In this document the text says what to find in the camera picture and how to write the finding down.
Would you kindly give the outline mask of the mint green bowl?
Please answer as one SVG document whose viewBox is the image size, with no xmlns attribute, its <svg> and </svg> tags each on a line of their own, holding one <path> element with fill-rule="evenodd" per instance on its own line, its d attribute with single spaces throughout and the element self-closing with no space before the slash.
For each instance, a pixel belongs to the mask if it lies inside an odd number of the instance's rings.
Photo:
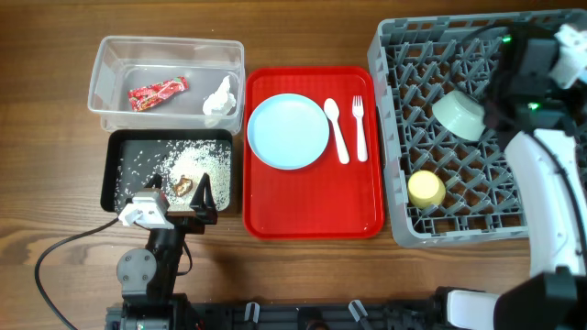
<svg viewBox="0 0 587 330">
<path fill-rule="evenodd" d="M 484 108 L 467 94 L 453 90 L 432 105 L 436 120 L 450 133 L 478 141 L 485 130 Z"/>
</svg>

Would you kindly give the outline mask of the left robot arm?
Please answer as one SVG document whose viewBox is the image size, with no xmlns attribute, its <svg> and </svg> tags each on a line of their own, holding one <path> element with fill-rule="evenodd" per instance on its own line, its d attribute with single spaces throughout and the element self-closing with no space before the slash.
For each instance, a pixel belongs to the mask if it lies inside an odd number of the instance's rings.
<svg viewBox="0 0 587 330">
<path fill-rule="evenodd" d="M 207 225 L 217 223 L 216 204 L 210 178 L 204 174 L 195 189 L 191 212 L 171 212 L 162 177 L 154 175 L 148 184 L 127 200 L 118 219 L 125 226 L 149 230 L 144 248 L 125 253 L 118 261 L 116 275 L 122 286 L 121 311 L 110 311 L 107 329 L 204 329 L 205 322 L 184 293 L 175 293 L 179 264 L 189 255 L 188 234 L 202 235 Z"/>
</svg>

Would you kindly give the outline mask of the light blue plate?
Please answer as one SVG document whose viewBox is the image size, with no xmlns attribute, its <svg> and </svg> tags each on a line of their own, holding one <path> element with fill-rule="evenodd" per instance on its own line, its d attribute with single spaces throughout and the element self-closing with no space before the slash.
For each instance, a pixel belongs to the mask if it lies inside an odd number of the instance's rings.
<svg viewBox="0 0 587 330">
<path fill-rule="evenodd" d="M 247 139 L 255 156 L 285 171 L 302 169 L 320 158 L 329 134 L 322 108 L 296 93 L 276 94 L 262 101 L 247 123 Z"/>
</svg>

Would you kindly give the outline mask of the black waste tray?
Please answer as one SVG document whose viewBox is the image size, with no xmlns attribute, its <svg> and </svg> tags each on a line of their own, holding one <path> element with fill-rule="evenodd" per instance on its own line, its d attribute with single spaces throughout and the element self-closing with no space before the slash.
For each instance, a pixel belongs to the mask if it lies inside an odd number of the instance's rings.
<svg viewBox="0 0 587 330">
<path fill-rule="evenodd" d="M 108 140 L 100 204 L 120 213 L 156 174 L 169 210 L 188 211 L 204 174 L 219 212 L 230 205 L 232 135 L 223 129 L 117 130 Z"/>
</svg>

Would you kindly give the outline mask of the white plastic fork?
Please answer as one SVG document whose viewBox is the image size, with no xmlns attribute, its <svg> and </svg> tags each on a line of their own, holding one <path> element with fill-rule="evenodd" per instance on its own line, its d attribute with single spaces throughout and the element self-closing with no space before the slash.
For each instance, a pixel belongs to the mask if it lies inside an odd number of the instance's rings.
<svg viewBox="0 0 587 330">
<path fill-rule="evenodd" d="M 352 98 L 352 114 L 356 119 L 358 160 L 360 162 L 366 162 L 368 159 L 368 150 L 363 126 L 364 108 L 360 95 L 355 95 Z"/>
</svg>

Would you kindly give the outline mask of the clear plastic bin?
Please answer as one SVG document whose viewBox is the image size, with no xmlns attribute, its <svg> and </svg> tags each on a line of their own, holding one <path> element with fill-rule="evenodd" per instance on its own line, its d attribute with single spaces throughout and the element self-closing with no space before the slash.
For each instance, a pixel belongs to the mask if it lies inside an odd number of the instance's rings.
<svg viewBox="0 0 587 330">
<path fill-rule="evenodd" d="M 245 78 L 239 41 L 109 36 L 94 61 L 87 106 L 106 131 L 224 129 L 236 135 Z"/>
</svg>

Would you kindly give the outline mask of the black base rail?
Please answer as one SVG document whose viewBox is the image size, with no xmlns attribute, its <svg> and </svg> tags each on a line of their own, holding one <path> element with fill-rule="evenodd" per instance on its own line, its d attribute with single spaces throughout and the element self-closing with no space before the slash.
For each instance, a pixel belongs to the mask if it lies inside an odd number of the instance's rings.
<svg viewBox="0 0 587 330">
<path fill-rule="evenodd" d="M 172 308 L 139 312 L 107 310 L 105 328 L 124 329 L 491 329 L 493 318 L 481 312 L 457 313 L 431 301 L 364 304 L 244 305 L 194 304 L 183 314 Z"/>
</svg>

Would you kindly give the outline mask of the brown food scrap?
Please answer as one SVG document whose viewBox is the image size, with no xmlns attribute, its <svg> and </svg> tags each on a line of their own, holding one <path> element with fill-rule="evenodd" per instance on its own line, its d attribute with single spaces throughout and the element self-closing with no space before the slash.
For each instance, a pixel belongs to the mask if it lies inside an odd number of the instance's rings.
<svg viewBox="0 0 587 330">
<path fill-rule="evenodd" d="M 193 180 L 182 175 L 181 178 L 173 185 L 173 191 L 177 197 L 183 197 L 193 189 L 193 186 Z"/>
</svg>

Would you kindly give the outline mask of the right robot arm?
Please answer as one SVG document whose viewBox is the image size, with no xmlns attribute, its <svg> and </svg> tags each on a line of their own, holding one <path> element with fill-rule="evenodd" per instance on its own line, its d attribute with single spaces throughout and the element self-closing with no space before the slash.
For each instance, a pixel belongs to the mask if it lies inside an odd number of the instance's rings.
<svg viewBox="0 0 587 330">
<path fill-rule="evenodd" d="M 500 295 L 451 289 L 456 329 L 586 326 L 586 190 L 577 147 L 586 120 L 586 33 L 575 26 L 504 23 L 501 58 L 484 91 L 484 124 L 498 136 L 527 221 L 528 280 Z"/>
</svg>

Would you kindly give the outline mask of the red ketchup sachet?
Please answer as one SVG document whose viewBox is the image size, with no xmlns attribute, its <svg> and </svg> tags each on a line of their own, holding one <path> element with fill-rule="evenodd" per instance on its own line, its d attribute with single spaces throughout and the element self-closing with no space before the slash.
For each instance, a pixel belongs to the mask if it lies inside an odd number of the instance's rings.
<svg viewBox="0 0 587 330">
<path fill-rule="evenodd" d="M 178 76 L 164 82 L 132 89 L 127 92 L 127 97 L 134 112 L 143 112 L 188 89 L 187 80 L 183 76 Z"/>
</svg>

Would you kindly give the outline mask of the white rice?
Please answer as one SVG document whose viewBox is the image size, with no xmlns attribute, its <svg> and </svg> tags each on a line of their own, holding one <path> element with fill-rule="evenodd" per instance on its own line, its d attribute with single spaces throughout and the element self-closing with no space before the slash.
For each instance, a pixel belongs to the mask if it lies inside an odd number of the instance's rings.
<svg viewBox="0 0 587 330">
<path fill-rule="evenodd" d="M 161 190 L 171 211 L 188 211 L 204 173 L 210 177 L 217 211 L 230 203 L 231 144 L 225 140 L 127 140 L 117 164 L 114 209 L 122 211 L 126 200 L 144 187 L 154 173 L 162 177 Z M 173 185 L 181 176 L 192 179 L 193 189 L 177 197 Z"/>
</svg>

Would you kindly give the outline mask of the yellow cup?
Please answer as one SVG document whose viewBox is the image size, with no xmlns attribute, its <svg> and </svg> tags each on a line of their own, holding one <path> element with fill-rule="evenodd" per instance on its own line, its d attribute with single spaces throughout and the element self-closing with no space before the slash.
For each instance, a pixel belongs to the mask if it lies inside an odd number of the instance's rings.
<svg viewBox="0 0 587 330">
<path fill-rule="evenodd" d="M 407 189 L 409 201 L 420 209 L 431 205 L 439 206 L 446 196 L 444 182 L 429 170 L 415 172 L 408 180 Z"/>
</svg>

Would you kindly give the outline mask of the white napkin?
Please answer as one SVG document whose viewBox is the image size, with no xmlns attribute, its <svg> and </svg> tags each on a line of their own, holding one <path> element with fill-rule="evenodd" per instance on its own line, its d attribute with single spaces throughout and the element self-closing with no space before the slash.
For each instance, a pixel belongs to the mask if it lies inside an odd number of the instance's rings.
<svg viewBox="0 0 587 330">
<path fill-rule="evenodd" d="M 210 94 L 203 104 L 203 113 L 207 116 L 224 116 L 236 106 L 236 97 L 230 92 L 230 76 L 226 76 L 217 90 Z"/>
</svg>

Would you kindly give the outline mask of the white plastic spoon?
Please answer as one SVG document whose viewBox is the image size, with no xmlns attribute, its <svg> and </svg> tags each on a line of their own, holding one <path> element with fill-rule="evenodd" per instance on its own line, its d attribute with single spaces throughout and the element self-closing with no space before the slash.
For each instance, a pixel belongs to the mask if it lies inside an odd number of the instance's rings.
<svg viewBox="0 0 587 330">
<path fill-rule="evenodd" d="M 342 164 L 348 164 L 349 163 L 349 153 L 346 147 L 346 143 L 344 141 L 339 123 L 338 123 L 338 119 L 339 119 L 339 109 L 338 109 L 338 105 L 336 103 L 336 101 L 332 98 L 327 98 L 325 103 L 324 103 L 324 112 L 327 116 L 327 119 L 330 121 L 332 127 L 333 127 L 333 132 L 334 132 L 334 136 L 335 136 L 335 143 L 336 143 L 336 148 L 337 148 L 337 153 L 338 153 L 338 160 L 342 163 Z"/>
</svg>

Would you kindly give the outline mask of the grey dishwasher rack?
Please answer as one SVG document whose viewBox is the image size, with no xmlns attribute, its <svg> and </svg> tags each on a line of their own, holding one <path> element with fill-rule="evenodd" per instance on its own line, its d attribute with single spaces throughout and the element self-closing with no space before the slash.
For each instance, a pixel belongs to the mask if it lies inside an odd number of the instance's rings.
<svg viewBox="0 0 587 330">
<path fill-rule="evenodd" d="M 368 50 L 380 124 L 382 173 L 395 242 L 405 248 L 469 244 L 527 234 L 512 172 L 496 135 L 451 134 L 432 105 L 454 89 L 480 98 L 497 67 L 509 22 L 585 28 L 582 9 L 425 16 L 383 20 Z M 446 187 L 441 205 L 420 209 L 408 197 L 417 171 Z"/>
</svg>

